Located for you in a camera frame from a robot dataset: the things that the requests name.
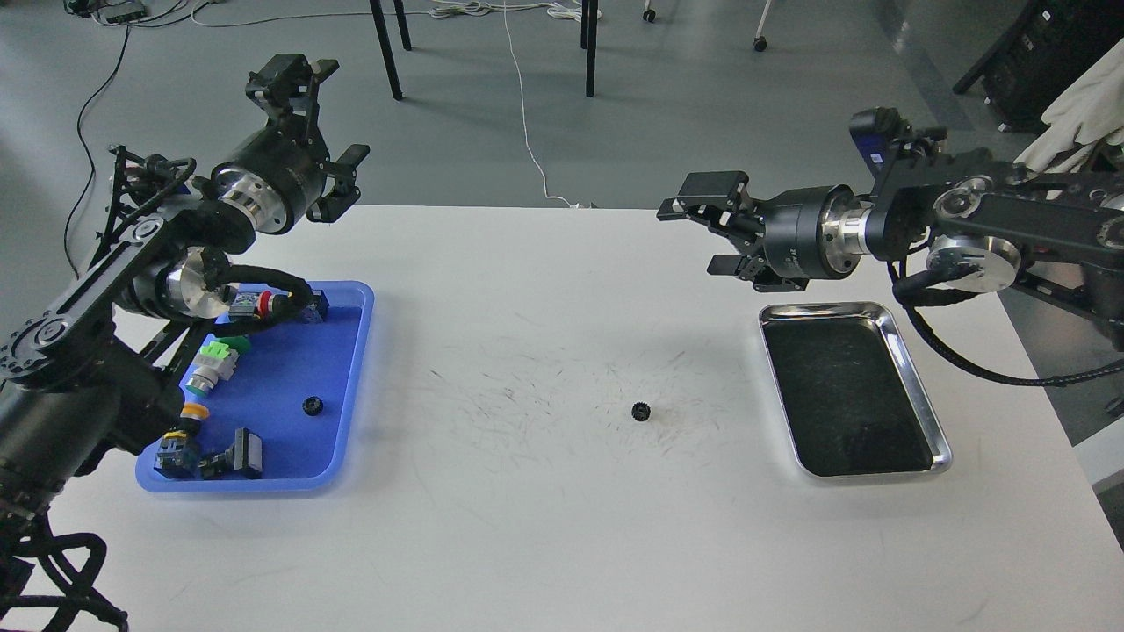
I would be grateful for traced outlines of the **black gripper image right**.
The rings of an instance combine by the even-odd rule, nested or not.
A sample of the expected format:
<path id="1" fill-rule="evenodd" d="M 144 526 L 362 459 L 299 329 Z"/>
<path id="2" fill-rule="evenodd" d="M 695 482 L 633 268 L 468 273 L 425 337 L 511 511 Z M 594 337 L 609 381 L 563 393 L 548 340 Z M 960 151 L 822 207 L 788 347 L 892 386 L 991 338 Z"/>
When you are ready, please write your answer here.
<path id="1" fill-rule="evenodd" d="M 764 258 L 714 255 L 708 276 L 736 277 L 765 294 L 804 291 L 810 280 L 851 276 L 868 254 L 861 236 L 867 215 L 847 186 L 787 190 L 756 204 L 744 171 L 688 173 L 658 209 L 659 222 L 690 219 L 727 240 L 763 234 Z"/>

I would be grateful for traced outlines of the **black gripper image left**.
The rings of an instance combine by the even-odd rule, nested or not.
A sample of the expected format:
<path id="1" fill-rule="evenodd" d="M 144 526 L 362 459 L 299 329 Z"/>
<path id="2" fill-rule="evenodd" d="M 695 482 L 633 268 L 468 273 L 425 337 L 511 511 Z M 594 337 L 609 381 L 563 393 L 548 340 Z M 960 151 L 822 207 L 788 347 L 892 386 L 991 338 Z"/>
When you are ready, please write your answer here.
<path id="1" fill-rule="evenodd" d="M 250 72 L 245 94 L 269 126 L 242 142 L 210 179 L 220 200 L 235 205 L 260 233 L 285 233 L 306 214 L 312 223 L 338 222 L 357 204 L 357 168 L 371 148 L 352 144 L 333 162 L 321 132 L 320 87 L 339 69 L 335 58 L 277 54 Z M 333 181 L 325 191 L 327 177 Z"/>

